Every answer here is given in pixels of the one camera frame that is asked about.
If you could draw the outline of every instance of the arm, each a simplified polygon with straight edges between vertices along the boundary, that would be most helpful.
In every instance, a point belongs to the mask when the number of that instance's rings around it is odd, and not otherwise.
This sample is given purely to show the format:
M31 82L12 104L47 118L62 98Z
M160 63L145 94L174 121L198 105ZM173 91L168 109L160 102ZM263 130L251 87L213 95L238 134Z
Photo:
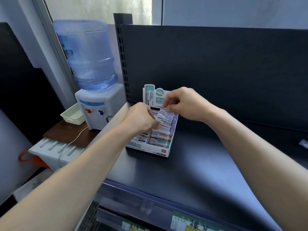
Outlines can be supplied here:
M163 106L216 132L252 192L283 230L307 229L308 171L304 167L191 88L171 91Z
M0 230L73 230L125 145L158 127L147 105L134 105L121 124L2 216Z

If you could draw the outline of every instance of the plastic basket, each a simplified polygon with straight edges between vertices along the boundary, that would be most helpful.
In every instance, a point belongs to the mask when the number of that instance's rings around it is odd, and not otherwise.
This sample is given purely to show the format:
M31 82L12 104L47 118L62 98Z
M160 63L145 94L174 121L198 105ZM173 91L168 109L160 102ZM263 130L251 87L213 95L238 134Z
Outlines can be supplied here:
M64 121L75 125L81 125L85 121L78 103L65 110L60 116L63 117Z

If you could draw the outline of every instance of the display box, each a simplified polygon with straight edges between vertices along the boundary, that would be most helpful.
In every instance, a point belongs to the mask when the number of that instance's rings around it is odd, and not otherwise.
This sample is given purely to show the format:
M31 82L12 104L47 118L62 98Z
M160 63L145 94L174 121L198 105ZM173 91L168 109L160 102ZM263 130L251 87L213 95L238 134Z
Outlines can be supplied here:
M168 94L168 92L170 92L170 91L163 90L162 88L155 89L155 86L153 84L144 85L144 88L142 90L143 90L143 102L149 105L156 113L157 111L159 111L159 108L162 108L164 99L166 95ZM172 132L170 144L168 144L167 147L159 147L159 146L151 145L147 143L148 141L145 141L145 138L140 138L140 141L138 141L137 138L134 138L126 145L126 147L137 149L140 151L145 151L145 152L152 153L155 155L168 157L170 154L171 147L172 147L172 142L173 142L173 138L175 134L175 128L176 128L177 121L178 121L178 115L175 115L173 118L175 119L174 126L172 126L172 128L174 129Z

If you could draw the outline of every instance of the white cable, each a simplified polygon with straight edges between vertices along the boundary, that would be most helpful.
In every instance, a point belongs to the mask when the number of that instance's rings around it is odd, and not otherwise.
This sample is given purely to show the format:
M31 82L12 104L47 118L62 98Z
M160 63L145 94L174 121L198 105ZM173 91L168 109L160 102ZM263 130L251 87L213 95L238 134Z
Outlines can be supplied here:
M63 154L64 150L66 149L66 147L67 147L68 145L72 144L73 142L75 142L75 141L79 138L79 136L81 135L81 133L82 133L85 129L87 129L87 128L88 128L88 127L84 128L84 129L79 133L79 135L77 136L76 139L74 139L72 142L70 142L69 144L67 144L67 145L63 148L63 150L61 151L61 153L60 153L60 155L59 155L59 157L58 157L58 163L59 163L59 167L60 167L60 168L61 168L61 165L60 165L60 158L61 158L61 155Z

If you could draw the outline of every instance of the curtain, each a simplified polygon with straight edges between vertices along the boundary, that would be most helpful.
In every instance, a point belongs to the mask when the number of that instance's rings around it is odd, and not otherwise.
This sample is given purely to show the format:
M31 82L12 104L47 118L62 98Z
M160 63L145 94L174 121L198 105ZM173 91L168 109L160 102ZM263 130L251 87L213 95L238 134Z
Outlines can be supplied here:
M136 25L152 24L152 0L45 0L53 20L103 19L114 24L113 13L130 13Z

